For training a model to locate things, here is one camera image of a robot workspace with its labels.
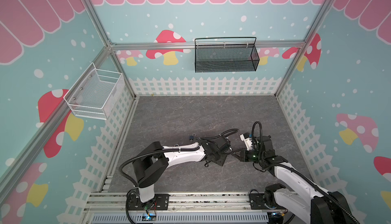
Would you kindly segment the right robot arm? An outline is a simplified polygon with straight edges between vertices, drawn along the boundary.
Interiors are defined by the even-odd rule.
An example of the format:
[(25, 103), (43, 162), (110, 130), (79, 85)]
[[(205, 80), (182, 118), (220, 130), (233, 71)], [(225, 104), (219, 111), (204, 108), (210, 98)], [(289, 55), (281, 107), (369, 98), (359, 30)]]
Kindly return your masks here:
[(242, 134), (245, 147), (232, 152), (241, 162), (252, 163), (260, 172), (269, 172), (283, 184), (267, 186), (264, 203), (268, 208), (284, 207), (307, 224), (357, 224), (346, 198), (338, 191), (319, 186), (276, 155), (271, 137)]

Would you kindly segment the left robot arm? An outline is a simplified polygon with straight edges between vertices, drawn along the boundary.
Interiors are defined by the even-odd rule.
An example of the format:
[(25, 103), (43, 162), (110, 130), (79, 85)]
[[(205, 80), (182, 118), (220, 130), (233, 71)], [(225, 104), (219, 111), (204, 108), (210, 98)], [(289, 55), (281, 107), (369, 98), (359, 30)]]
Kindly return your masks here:
[(154, 142), (139, 154), (141, 158), (132, 163), (137, 180), (139, 199), (147, 203), (155, 198), (154, 184), (167, 168), (189, 162), (205, 162), (223, 166), (231, 152), (227, 136), (207, 137), (185, 146), (162, 146)]

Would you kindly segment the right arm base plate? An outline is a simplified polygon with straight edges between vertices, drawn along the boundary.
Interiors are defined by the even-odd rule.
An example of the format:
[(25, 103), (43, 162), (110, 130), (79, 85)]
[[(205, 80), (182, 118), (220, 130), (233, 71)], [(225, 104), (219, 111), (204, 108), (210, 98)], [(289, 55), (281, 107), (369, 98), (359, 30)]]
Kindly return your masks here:
[(276, 205), (271, 206), (265, 202), (264, 193), (251, 192), (248, 194), (251, 210), (287, 211), (286, 208)]

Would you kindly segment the aluminium front rail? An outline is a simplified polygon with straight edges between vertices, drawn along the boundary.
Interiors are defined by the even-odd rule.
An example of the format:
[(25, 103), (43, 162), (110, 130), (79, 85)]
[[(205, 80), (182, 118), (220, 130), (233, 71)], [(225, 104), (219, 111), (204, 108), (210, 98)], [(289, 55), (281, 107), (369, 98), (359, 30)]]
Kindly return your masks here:
[[(247, 191), (170, 192), (168, 209), (158, 213), (181, 212), (252, 212)], [(82, 214), (124, 213), (126, 193), (92, 193)]]

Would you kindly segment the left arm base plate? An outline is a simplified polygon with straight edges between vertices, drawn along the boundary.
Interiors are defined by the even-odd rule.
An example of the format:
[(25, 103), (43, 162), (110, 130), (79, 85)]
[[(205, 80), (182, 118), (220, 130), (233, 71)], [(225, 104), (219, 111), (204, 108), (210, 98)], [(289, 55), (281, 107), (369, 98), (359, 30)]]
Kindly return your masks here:
[(135, 194), (131, 193), (126, 200), (126, 207), (130, 211), (146, 211), (146, 210), (168, 210), (169, 194), (156, 194), (155, 197), (145, 203), (140, 201)]

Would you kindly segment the black mesh wall basket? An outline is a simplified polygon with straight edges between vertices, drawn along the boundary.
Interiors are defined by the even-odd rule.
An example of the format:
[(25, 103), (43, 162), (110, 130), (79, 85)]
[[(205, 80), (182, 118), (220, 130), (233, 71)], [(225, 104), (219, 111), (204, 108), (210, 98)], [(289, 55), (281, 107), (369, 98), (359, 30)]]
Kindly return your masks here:
[(255, 72), (260, 57), (255, 37), (196, 38), (196, 73)]

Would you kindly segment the white mesh wall basket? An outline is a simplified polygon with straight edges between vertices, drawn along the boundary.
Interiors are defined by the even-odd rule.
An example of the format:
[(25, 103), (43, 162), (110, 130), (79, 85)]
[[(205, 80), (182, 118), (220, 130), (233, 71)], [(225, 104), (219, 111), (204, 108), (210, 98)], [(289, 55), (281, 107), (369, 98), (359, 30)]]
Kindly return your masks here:
[(107, 120), (125, 88), (123, 74), (90, 64), (64, 96), (76, 117)]

